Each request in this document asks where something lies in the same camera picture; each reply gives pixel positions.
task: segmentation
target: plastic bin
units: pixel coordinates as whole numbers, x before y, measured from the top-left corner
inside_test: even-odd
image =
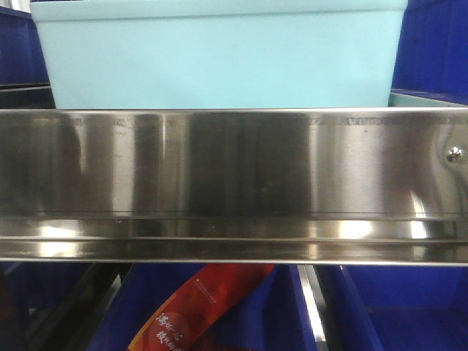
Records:
[[[386,106],[407,0],[37,2],[59,108]]]
[[[327,267],[345,350],[466,351],[468,270]]]
[[[134,265],[87,351],[125,350],[156,309],[202,265]],[[315,351],[297,268],[279,266],[211,330],[224,346]]]
[[[394,88],[468,95],[468,1],[410,0]]]
[[[31,15],[0,7],[0,85],[48,81]]]
[[[29,309],[56,307],[89,264],[4,262],[1,266],[25,328],[29,323]]]

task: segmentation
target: screw head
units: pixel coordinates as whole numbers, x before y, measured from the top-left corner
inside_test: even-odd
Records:
[[[463,157],[463,150],[456,146],[452,147],[449,151],[447,151],[447,160],[451,163],[459,161]]]

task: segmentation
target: dark blue bin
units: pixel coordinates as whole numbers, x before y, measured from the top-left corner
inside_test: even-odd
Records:
[[[132,267],[87,351],[125,350],[146,320],[188,278],[195,264]],[[295,266],[282,265],[211,328],[224,346],[256,351],[315,351]]]
[[[326,267],[345,350],[468,350],[468,270]]]
[[[468,95],[468,1],[409,0],[394,88]]]
[[[29,309],[52,309],[86,271],[87,263],[1,263],[21,325],[29,323]]]
[[[31,15],[0,7],[0,85],[48,81]]]

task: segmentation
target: red snack package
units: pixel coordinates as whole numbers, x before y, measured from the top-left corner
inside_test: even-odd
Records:
[[[206,265],[154,312],[127,351],[188,351],[210,325],[253,291],[273,267]]]

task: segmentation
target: metal rail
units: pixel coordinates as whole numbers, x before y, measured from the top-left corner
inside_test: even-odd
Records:
[[[467,108],[2,110],[0,257],[468,264]]]

